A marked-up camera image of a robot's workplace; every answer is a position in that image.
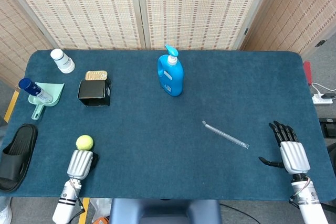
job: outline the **blue table surface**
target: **blue table surface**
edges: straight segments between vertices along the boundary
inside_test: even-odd
[[[77,137],[91,135],[97,167],[82,182],[81,196],[288,200],[291,176],[263,165],[280,161],[268,126],[292,126],[303,143],[320,200],[336,198],[336,178],[298,54],[284,51],[180,51],[184,89],[171,97],[156,73],[164,51],[65,50],[75,62],[61,73],[50,50],[35,52],[26,77],[65,83],[59,103],[38,121],[21,91],[5,147],[23,123],[38,127],[30,167],[13,196],[59,196]],[[106,70],[111,105],[85,107],[79,83],[88,70]],[[205,128],[202,121],[250,144],[247,150]]]

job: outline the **slipper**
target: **slipper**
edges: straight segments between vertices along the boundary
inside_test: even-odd
[[[0,160],[0,190],[16,190],[24,180],[37,138],[37,128],[23,124],[12,142],[3,149]]]

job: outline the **clear plastic tube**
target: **clear plastic tube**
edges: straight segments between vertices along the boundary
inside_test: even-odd
[[[230,136],[230,135],[224,133],[223,131],[220,131],[220,130],[218,130],[218,129],[212,127],[211,125],[207,124],[205,121],[202,121],[202,123],[203,123],[204,126],[207,127],[209,130],[211,130],[211,131],[217,133],[218,135],[220,135],[220,136],[222,136],[222,137],[224,137],[224,138],[230,140],[231,142],[234,142],[235,144],[238,144],[238,145],[241,146],[241,147],[244,147],[244,148],[247,148],[247,149],[249,148],[249,146],[250,146],[249,144],[245,144],[244,142],[242,142],[242,141],[240,141],[240,140],[234,138],[233,136]]]

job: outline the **yellow tennis ball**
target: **yellow tennis ball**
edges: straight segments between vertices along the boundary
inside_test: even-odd
[[[93,139],[89,135],[82,135],[76,140],[76,147],[79,150],[89,151],[93,147]]]

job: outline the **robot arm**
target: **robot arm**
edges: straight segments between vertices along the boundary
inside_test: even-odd
[[[69,224],[73,220],[72,212],[78,199],[79,191],[82,188],[81,180],[85,179],[90,172],[93,160],[93,152],[75,150],[72,154],[68,167],[70,179],[64,184],[63,191],[56,206],[53,222],[56,224]]]
[[[303,145],[299,143],[295,131],[277,121],[269,124],[280,147],[282,162],[270,162],[263,157],[259,159],[268,166],[285,168],[293,176],[291,181],[294,194],[289,202],[301,211],[305,224],[328,224],[319,202],[313,182],[306,175],[310,165]]]

